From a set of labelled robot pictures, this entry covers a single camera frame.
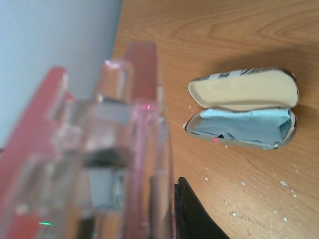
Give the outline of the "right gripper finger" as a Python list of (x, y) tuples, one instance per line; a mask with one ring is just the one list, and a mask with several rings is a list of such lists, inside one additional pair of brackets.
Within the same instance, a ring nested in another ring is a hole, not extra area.
[(229, 239), (209, 216), (184, 177), (180, 177), (174, 186), (174, 207), (178, 239)]

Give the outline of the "pink transparent sunglasses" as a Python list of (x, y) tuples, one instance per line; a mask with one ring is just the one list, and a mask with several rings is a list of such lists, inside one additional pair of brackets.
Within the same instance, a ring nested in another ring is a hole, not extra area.
[(0, 155), (3, 239), (171, 239), (169, 126), (155, 43), (105, 61), (72, 98), (53, 67)]

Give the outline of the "light blue cleaning cloth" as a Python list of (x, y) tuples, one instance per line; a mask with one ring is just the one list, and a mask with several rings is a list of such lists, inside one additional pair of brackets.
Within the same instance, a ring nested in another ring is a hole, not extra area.
[(191, 132), (256, 144), (284, 141), (294, 126), (290, 109), (230, 112), (208, 109), (200, 113), (201, 123)]

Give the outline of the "plaid brown glasses case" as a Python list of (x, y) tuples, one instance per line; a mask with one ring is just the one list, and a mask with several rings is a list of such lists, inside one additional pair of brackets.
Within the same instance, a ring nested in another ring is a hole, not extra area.
[(273, 150), (287, 145), (297, 131), (297, 117), (292, 108), (299, 102), (297, 80), (293, 73), (278, 67), (249, 68), (211, 74), (193, 79), (187, 90), (193, 100), (208, 109), (230, 112), (253, 110), (290, 109), (294, 126), (284, 141), (276, 144), (239, 142), (223, 137), (210, 137), (191, 132), (201, 123), (200, 111), (184, 125), (187, 134), (215, 143)]

